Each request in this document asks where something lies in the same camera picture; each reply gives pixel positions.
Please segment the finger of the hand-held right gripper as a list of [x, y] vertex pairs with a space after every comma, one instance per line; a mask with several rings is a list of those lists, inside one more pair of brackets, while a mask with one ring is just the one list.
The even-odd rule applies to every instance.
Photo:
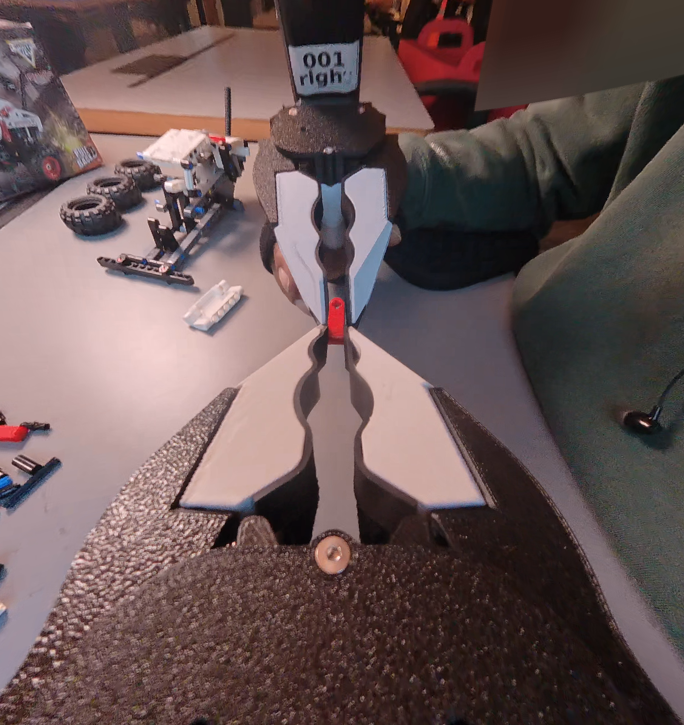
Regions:
[[386, 172], [362, 168], [342, 185], [346, 271], [346, 317], [355, 325], [368, 304], [392, 232]]
[[300, 171], [279, 172], [276, 184], [276, 241], [303, 302], [317, 322], [327, 323], [326, 274], [319, 262], [320, 233], [313, 213], [318, 182]]

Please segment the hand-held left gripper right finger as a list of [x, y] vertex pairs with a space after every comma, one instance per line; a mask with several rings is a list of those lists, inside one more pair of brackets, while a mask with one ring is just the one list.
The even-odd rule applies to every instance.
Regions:
[[431, 385], [358, 331], [346, 351], [365, 472], [427, 510], [484, 506]]

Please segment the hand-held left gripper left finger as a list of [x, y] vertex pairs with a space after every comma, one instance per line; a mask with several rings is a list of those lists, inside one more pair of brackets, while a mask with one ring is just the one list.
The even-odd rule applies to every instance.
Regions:
[[250, 511], [301, 472], [326, 353], [327, 329], [315, 328], [242, 381], [184, 490], [183, 508]]

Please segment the white toy brick truck model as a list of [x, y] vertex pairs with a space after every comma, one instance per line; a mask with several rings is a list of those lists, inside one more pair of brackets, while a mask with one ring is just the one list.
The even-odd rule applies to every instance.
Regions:
[[136, 159], [116, 165], [116, 174], [128, 177], [140, 191], [161, 187], [164, 200], [156, 200], [156, 210], [168, 213], [170, 222], [162, 225], [157, 218], [148, 218], [154, 240], [151, 252], [100, 257], [102, 267], [168, 284], [194, 284], [192, 276], [182, 272], [193, 247], [228, 211], [243, 210], [234, 196], [235, 182], [250, 150], [246, 140], [230, 134], [231, 89], [224, 91], [225, 134], [170, 129]]

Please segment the person's right forearm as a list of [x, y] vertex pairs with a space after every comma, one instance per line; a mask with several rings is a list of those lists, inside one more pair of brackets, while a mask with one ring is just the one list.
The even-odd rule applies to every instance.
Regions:
[[401, 135], [405, 229], [544, 233], [600, 210], [652, 83], [530, 104], [473, 130]]

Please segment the grey desk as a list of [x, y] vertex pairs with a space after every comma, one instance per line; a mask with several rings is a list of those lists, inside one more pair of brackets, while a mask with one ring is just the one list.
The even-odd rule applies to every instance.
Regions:
[[220, 153], [228, 145], [230, 168], [237, 170], [235, 161], [245, 162], [256, 155], [258, 143], [224, 136], [214, 132], [171, 129], [158, 137], [119, 136], [92, 133], [100, 154], [109, 165], [123, 159], [147, 160], [165, 173], [182, 175], [186, 170], [223, 171]]
[[[87, 533], [134, 472], [224, 388], [313, 327], [259, 259], [264, 215], [253, 156], [231, 213], [189, 264], [197, 288], [103, 270], [98, 256], [143, 252], [154, 194], [115, 235], [74, 237], [59, 206], [90, 176], [56, 188], [0, 230], [0, 408], [9, 422], [48, 422], [27, 455], [62, 461], [14, 512], [0, 515], [0, 691], [55, 604]], [[359, 326], [375, 344], [444, 387], [537, 478], [585, 550], [619, 628], [684, 720], [684, 666], [600, 531], [530, 391], [511, 335], [513, 278], [428, 292], [387, 266]], [[213, 285], [244, 289], [210, 331], [183, 315]]]

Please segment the person's right hand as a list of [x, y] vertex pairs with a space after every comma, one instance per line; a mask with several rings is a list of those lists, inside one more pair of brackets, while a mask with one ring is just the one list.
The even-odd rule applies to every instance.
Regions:
[[283, 295], [294, 304], [302, 313], [312, 317], [308, 306], [303, 302], [298, 287], [291, 276], [287, 262], [283, 256], [278, 243], [274, 244], [272, 271], [274, 279], [280, 287]]

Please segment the white brick panel piece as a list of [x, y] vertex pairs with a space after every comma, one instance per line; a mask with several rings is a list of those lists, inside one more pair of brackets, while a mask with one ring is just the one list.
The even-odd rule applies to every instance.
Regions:
[[241, 300], [244, 289], [222, 280], [213, 285], [183, 315], [183, 321], [199, 331], [210, 331]]

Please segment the black toy tyre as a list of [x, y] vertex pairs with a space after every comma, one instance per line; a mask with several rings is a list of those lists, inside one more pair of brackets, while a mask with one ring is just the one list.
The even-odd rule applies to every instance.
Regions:
[[111, 200], [122, 213], [143, 203], [139, 187], [131, 177], [125, 175], [97, 177], [87, 184], [86, 192]]
[[122, 216], [115, 202], [105, 196], [88, 194], [62, 204], [59, 216], [79, 236], [100, 236], [119, 228]]
[[131, 179], [141, 192], [157, 188], [162, 176], [161, 169], [154, 163], [141, 159], [124, 159], [114, 167], [116, 174]]

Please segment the person's green sweater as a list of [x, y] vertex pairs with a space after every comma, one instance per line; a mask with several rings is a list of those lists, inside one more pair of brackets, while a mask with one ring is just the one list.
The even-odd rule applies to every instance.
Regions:
[[574, 477], [684, 659], [684, 380], [660, 433], [620, 423], [684, 367], [684, 76], [645, 86], [607, 204], [520, 273], [513, 323]]

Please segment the toy set cardboard box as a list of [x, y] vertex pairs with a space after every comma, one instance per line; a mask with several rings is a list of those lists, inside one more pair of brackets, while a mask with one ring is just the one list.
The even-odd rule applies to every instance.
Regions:
[[0, 19], [0, 203], [101, 165], [31, 25]]

